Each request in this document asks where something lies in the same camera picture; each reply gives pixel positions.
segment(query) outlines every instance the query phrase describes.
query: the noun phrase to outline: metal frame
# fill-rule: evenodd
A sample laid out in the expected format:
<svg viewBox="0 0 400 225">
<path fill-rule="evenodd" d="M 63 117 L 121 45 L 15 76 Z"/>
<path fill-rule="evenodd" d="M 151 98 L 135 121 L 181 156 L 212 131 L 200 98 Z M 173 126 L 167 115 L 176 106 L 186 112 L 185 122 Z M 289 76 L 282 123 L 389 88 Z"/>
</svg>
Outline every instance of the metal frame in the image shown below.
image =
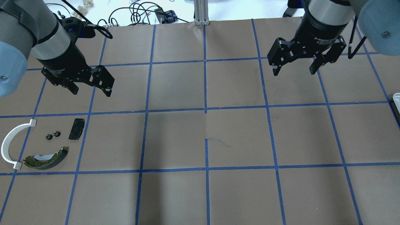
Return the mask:
<svg viewBox="0 0 400 225">
<path fill-rule="evenodd" d="M 208 0 L 194 0 L 194 23 L 195 25 L 209 25 Z"/>
</svg>

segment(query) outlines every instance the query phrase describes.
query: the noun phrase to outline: screw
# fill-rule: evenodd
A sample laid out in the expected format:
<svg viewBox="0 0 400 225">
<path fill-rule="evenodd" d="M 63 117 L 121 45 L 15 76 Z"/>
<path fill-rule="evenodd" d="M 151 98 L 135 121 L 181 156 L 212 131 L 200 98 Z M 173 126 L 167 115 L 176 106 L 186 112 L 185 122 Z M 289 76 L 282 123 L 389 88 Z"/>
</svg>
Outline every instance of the screw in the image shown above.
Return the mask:
<svg viewBox="0 0 400 225">
<path fill-rule="evenodd" d="M 388 36 L 389 34 L 390 34 L 390 33 L 389 33 L 389 32 L 387 32 L 387 31 L 385 31 L 385 32 L 381 33 L 382 37 L 386 37 L 386 36 Z"/>
<path fill-rule="evenodd" d="M 53 138 L 53 135 L 51 135 L 51 134 L 46 135 L 47 140 L 51 140 L 52 138 Z"/>
</svg>

